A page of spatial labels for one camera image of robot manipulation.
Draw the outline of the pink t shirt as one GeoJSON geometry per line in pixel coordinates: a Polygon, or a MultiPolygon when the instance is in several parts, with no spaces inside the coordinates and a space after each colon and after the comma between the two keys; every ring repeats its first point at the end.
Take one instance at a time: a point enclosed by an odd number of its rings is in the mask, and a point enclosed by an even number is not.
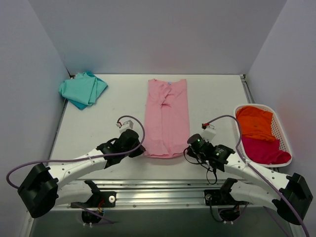
{"type": "Polygon", "coordinates": [[[145,109],[145,156],[175,158],[190,136],[187,81],[151,79],[145,109]]]}

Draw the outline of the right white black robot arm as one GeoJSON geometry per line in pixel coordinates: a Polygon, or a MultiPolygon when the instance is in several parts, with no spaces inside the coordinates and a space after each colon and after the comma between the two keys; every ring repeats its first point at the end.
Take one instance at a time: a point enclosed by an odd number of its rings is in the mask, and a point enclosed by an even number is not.
{"type": "Polygon", "coordinates": [[[302,225],[313,200],[305,178],[294,173],[275,172],[252,161],[245,160],[238,151],[224,145],[213,146],[199,134],[188,140],[188,155],[220,170],[239,176],[250,184],[228,178],[219,192],[223,203],[245,201],[275,210],[294,225],[302,225]]]}

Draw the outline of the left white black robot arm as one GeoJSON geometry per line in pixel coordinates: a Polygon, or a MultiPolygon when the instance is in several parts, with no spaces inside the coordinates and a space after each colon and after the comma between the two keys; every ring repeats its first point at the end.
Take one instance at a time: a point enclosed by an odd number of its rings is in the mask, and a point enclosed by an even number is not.
{"type": "Polygon", "coordinates": [[[33,218],[63,204],[113,207],[114,194],[102,194],[93,181],[82,181],[81,177],[116,165],[125,157],[140,156],[145,150],[139,135],[127,129],[118,138],[100,144],[79,158],[49,166],[35,165],[18,188],[18,194],[33,218]]]}

